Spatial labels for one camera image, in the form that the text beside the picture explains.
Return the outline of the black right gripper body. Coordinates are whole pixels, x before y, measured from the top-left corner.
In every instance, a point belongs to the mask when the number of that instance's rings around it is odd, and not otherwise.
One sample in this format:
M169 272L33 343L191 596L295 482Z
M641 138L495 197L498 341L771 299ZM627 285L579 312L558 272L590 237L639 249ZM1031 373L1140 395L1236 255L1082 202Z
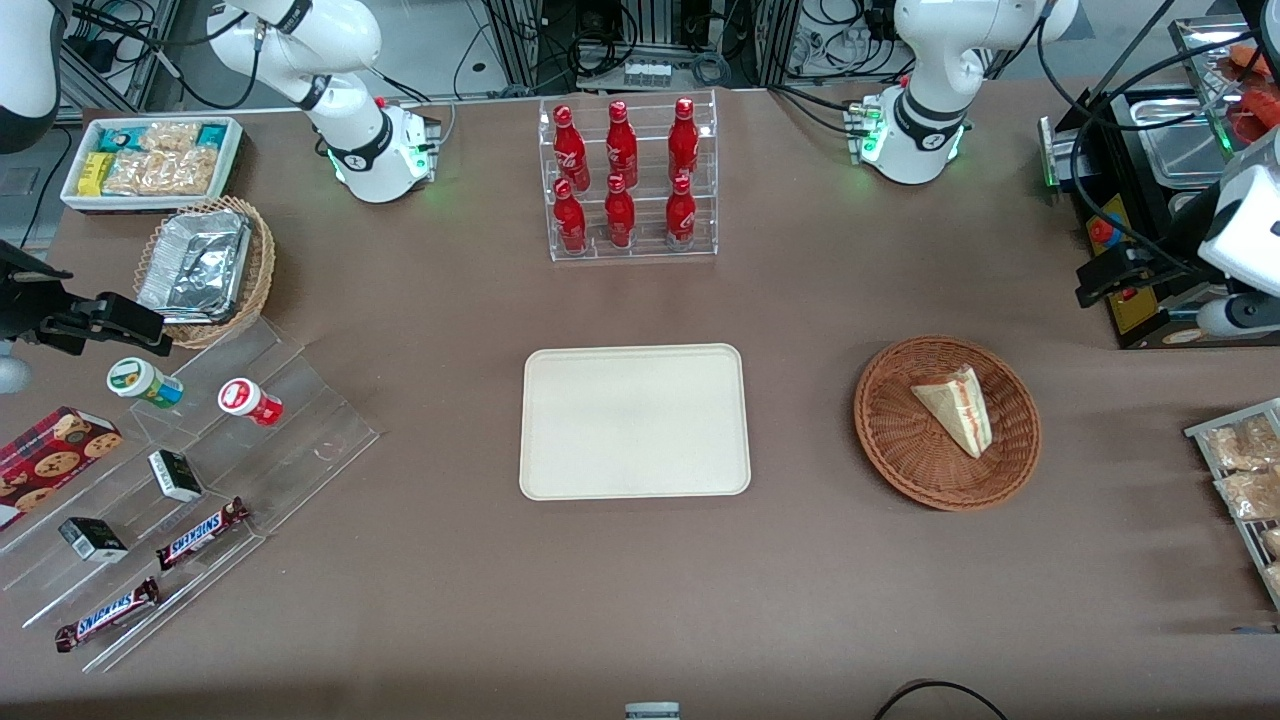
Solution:
M72 273L58 270L3 240L3 340L40 345L46 320L72 305L70 295L63 286L72 278Z

